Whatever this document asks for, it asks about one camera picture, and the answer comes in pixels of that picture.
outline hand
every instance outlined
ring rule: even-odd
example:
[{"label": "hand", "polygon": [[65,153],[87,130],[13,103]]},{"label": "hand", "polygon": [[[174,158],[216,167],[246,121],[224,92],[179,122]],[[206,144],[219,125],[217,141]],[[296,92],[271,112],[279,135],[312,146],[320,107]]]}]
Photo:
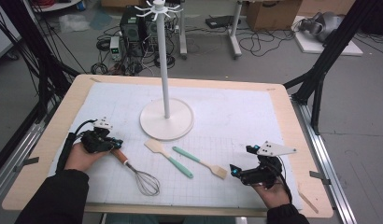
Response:
[{"label": "hand", "polygon": [[284,189],[284,185],[279,180],[277,180],[274,186],[270,189],[267,189],[264,184],[256,184],[252,185],[252,187],[259,194],[259,196],[261,196],[264,204],[269,209],[290,203],[290,199]]},{"label": "hand", "polygon": [[107,152],[88,153],[82,143],[72,146],[64,167],[65,170],[87,171],[97,160],[104,157]]}]

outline teal handle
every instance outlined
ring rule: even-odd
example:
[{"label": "teal handle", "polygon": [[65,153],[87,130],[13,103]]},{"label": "teal handle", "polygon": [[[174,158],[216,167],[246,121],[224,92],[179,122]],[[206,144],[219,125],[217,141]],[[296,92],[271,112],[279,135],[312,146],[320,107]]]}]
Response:
[{"label": "teal handle", "polygon": [[183,150],[182,148],[180,147],[172,147],[172,149],[174,149],[176,152],[180,153],[181,155],[187,157],[187,158],[190,158],[194,161],[197,161],[197,162],[200,162],[200,159],[198,159],[197,157],[193,156],[192,154],[190,154],[189,152]]},{"label": "teal handle", "polygon": [[168,157],[168,160],[171,161],[178,168],[178,170],[182,172],[185,176],[187,176],[188,178],[192,178],[192,172],[190,172],[188,168],[184,167],[182,164],[174,160],[172,157]]}]

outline concrete floor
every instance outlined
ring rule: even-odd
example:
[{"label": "concrete floor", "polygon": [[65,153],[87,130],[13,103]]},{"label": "concrete floor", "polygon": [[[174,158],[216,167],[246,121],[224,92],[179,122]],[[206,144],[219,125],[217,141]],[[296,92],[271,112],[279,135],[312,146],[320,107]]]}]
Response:
[{"label": "concrete floor", "polygon": [[[92,21],[96,10],[97,7],[90,7],[77,12],[69,8],[48,16],[55,20],[62,14],[79,13]],[[188,18],[186,23],[206,28],[205,18]],[[60,34],[60,37],[88,72],[97,62],[96,37],[119,21],[111,19],[102,29]],[[247,28],[245,21],[241,28]],[[188,32],[187,38],[188,58],[182,60],[176,47],[176,65],[168,71],[169,77],[283,84],[307,72],[319,57],[302,53],[293,39],[283,41],[278,49],[259,58],[242,50],[243,56],[234,60],[225,35]],[[363,55],[341,56],[330,70],[322,95],[319,130],[357,222],[383,223],[383,53],[357,39],[353,41]],[[383,44],[370,39],[363,41],[383,51]],[[251,46],[250,40],[243,44]],[[276,45],[270,42],[263,47]],[[65,63],[81,71],[64,47],[59,47],[59,51]],[[160,75],[159,69],[151,70],[154,76]],[[147,69],[139,75],[153,76]],[[291,88],[289,94],[296,91],[297,87]],[[0,60],[0,150],[36,101],[24,62]],[[17,215],[18,212],[4,211],[0,205],[0,223],[12,223]],[[84,223],[99,223],[100,216],[86,214]],[[263,223],[263,218],[252,217],[248,223]],[[335,214],[329,219],[310,219],[310,223],[341,221]]]}]

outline wooden handle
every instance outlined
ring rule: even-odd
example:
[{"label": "wooden handle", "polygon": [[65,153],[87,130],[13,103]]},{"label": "wooden handle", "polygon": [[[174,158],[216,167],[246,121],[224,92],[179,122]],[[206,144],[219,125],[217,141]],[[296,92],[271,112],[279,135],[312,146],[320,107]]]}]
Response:
[{"label": "wooden handle", "polygon": [[128,158],[119,150],[119,149],[112,149],[110,151],[123,165],[127,163]]}]

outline black sleeve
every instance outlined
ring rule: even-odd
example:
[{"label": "black sleeve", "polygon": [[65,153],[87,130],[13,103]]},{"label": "black sleeve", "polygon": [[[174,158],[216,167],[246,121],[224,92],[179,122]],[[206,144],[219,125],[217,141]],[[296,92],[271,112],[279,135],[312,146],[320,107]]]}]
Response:
[{"label": "black sleeve", "polygon": [[82,223],[89,177],[77,170],[65,170],[48,177],[26,204],[16,224]]},{"label": "black sleeve", "polygon": [[267,212],[267,224],[308,224],[307,218],[288,203],[272,208]]}]

